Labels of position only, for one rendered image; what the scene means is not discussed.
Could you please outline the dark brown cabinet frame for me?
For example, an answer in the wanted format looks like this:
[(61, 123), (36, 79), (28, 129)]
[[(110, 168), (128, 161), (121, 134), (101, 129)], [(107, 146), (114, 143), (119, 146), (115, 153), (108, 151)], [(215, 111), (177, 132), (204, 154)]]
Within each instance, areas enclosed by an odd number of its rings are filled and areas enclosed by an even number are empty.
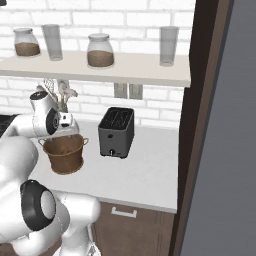
[(233, 3), (196, 0), (189, 52), (191, 85), (184, 90), (179, 128), (178, 210), (168, 256), (180, 256), (210, 96)]

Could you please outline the dark grey toaster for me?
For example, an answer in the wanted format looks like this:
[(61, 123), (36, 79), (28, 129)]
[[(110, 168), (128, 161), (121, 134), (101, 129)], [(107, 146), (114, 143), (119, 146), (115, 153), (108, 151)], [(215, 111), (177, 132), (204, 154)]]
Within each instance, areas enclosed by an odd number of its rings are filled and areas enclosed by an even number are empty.
[(98, 125), (100, 154), (126, 158), (134, 135), (134, 110), (110, 107)]

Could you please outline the black hob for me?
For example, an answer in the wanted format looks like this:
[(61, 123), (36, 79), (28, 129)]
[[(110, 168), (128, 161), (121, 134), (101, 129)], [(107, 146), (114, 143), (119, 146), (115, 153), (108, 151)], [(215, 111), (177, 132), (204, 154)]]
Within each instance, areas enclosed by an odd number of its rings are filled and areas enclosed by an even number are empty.
[(0, 114), (0, 137), (6, 131), (8, 126), (11, 124), (13, 119), (16, 117), (16, 114), (13, 115), (3, 115)]

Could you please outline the brown drawer front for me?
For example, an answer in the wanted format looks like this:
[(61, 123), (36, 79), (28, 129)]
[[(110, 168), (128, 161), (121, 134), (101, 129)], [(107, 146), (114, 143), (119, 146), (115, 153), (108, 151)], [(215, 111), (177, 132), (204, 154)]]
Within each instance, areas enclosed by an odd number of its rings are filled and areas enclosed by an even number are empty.
[[(112, 215), (112, 207), (137, 217)], [(102, 256), (168, 256), (173, 221), (172, 213), (102, 202), (92, 233)]]

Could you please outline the pot of white kitchen utensils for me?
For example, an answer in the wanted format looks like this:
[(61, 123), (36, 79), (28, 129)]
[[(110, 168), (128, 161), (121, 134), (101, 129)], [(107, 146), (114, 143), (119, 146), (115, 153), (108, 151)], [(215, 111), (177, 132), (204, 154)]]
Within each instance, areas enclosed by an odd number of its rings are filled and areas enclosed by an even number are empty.
[(57, 80), (57, 87), (59, 94), (54, 92), (54, 80), (50, 78), (43, 79), (44, 88), (48, 94), (57, 103), (60, 112), (68, 112), (67, 102), (71, 97), (77, 97), (78, 93), (70, 88), (68, 80)]

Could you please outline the beige wall shelf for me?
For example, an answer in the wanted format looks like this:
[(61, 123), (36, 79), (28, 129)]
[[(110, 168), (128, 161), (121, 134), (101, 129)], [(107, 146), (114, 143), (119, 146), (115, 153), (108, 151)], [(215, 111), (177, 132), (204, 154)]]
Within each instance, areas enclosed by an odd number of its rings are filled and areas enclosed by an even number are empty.
[(81, 51), (64, 51), (61, 61), (50, 61), (46, 51), (32, 58), (12, 56), (0, 61), (0, 76), (190, 87), (187, 56), (176, 56), (171, 67), (160, 66), (159, 57), (152, 54), (115, 53), (114, 56), (114, 66), (106, 69), (90, 68), (86, 53)]

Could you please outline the brown copper basket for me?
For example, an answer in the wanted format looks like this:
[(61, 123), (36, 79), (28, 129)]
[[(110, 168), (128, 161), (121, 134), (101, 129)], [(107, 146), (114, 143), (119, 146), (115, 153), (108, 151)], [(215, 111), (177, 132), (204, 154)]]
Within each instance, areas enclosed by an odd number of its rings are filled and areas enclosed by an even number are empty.
[(83, 148), (88, 142), (80, 134), (38, 140), (48, 155), (52, 171), (60, 175), (75, 173), (83, 166)]

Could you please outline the glass jar with brown contents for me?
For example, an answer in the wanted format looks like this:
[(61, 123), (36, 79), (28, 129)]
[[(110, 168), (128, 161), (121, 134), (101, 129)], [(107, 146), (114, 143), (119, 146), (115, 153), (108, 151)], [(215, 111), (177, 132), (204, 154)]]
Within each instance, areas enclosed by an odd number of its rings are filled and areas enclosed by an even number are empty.
[(109, 35), (94, 33), (88, 36), (87, 63), (94, 68), (107, 68), (114, 64), (113, 48), (109, 42)]
[(19, 57), (33, 57), (41, 53), (39, 43), (32, 28), (16, 28), (14, 30), (14, 46)]

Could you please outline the grey tall cabinet door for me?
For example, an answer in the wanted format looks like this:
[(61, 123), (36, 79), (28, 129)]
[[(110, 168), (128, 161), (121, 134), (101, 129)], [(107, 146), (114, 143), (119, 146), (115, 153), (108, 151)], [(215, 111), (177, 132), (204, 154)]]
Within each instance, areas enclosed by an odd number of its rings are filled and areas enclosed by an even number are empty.
[(234, 0), (180, 256), (256, 256), (256, 0)]

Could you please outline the clear glass tumbler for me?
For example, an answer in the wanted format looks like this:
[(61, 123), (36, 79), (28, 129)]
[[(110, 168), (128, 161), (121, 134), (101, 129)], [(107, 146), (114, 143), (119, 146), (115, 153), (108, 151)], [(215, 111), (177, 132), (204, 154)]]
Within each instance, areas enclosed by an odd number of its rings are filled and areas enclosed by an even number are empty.
[(60, 27), (57, 24), (45, 24), (41, 26), (44, 35), (49, 59), (60, 61), (63, 59)]
[(174, 64), (179, 28), (163, 26), (160, 28), (160, 65), (172, 66)]

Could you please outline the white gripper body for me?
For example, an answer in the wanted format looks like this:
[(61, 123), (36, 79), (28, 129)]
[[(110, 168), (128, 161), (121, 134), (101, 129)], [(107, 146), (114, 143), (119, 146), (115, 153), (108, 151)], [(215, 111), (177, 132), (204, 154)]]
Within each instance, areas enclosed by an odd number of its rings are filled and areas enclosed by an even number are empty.
[(60, 124), (57, 131), (55, 132), (55, 136), (56, 137), (71, 136), (79, 133), (80, 133), (79, 125), (76, 121), (73, 121), (71, 124), (68, 124), (68, 123)]

